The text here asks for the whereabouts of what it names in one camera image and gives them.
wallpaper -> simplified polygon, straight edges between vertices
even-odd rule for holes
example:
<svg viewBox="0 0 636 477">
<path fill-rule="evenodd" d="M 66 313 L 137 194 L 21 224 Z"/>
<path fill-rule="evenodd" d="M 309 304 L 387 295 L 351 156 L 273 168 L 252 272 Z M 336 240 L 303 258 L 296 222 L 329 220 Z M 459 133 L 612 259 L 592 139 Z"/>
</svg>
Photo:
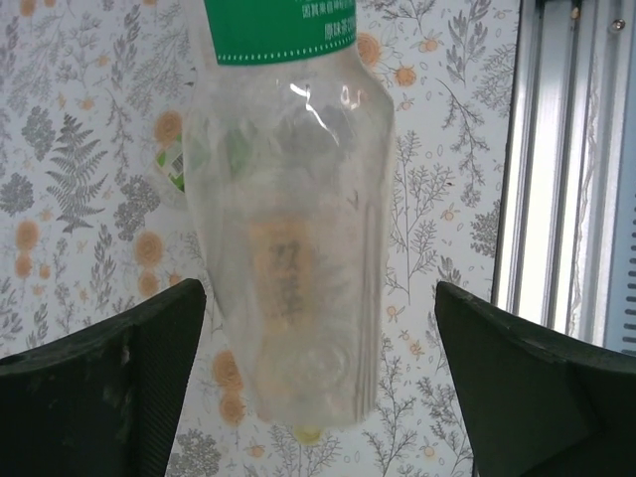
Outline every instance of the wallpaper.
<svg viewBox="0 0 636 477">
<path fill-rule="evenodd" d="M 397 111 L 377 410 L 313 440 L 257 415 L 210 299 L 170 477 L 470 473 L 433 286 L 490 292 L 518 2 L 358 7 L 361 57 Z M 184 277 L 213 296 L 184 199 L 151 167 L 195 79 L 174 0 L 0 1 L 0 356 Z"/>
</svg>

gray leaf pattern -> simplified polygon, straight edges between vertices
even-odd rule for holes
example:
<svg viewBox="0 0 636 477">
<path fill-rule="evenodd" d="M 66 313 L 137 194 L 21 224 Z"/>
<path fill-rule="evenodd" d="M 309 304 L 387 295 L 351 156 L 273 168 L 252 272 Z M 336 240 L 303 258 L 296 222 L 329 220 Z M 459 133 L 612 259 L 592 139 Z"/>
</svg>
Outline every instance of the gray leaf pattern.
<svg viewBox="0 0 636 477">
<path fill-rule="evenodd" d="M 207 318 L 167 476 L 470 474 L 432 292 L 491 286 L 518 0 L 358 5 L 361 58 L 397 116 L 381 381 L 364 423 L 305 445 L 217 381 L 227 342 L 213 283 L 150 169 L 181 132 L 161 121 L 181 124 L 196 92 L 179 0 L 0 0 L 0 356 L 199 278 Z M 318 273 L 338 271 L 318 258 Z"/>
</svg>

green bottle label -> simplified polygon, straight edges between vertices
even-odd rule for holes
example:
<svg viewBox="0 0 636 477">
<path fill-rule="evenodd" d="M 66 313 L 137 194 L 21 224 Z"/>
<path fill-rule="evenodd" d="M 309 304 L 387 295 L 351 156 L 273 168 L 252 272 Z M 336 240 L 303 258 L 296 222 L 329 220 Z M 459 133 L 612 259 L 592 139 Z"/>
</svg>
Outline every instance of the green bottle label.
<svg viewBox="0 0 636 477">
<path fill-rule="evenodd" d="M 204 0 L 219 65 L 293 62 L 356 41 L 356 0 Z"/>
</svg>

metal frame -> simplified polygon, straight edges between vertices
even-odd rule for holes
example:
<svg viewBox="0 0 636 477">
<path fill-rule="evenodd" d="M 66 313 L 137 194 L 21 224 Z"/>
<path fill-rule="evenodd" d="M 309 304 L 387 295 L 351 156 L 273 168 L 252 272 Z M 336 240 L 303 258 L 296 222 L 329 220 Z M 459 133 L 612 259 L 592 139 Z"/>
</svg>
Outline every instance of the metal frame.
<svg viewBox="0 0 636 477">
<path fill-rule="evenodd" d="M 522 0 L 520 14 L 492 301 L 599 346 L 635 3 Z"/>
</svg>

plastic bottle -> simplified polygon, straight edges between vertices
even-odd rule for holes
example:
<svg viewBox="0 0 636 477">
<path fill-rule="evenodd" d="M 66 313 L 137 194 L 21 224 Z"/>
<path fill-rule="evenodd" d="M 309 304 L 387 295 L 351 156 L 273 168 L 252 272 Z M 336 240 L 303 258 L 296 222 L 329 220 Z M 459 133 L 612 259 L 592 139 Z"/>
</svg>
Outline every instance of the plastic bottle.
<svg viewBox="0 0 636 477">
<path fill-rule="evenodd" d="M 276 421 L 359 422 L 378 387 L 395 133 L 355 0 L 183 5 L 185 191 L 247 391 Z"/>
</svg>

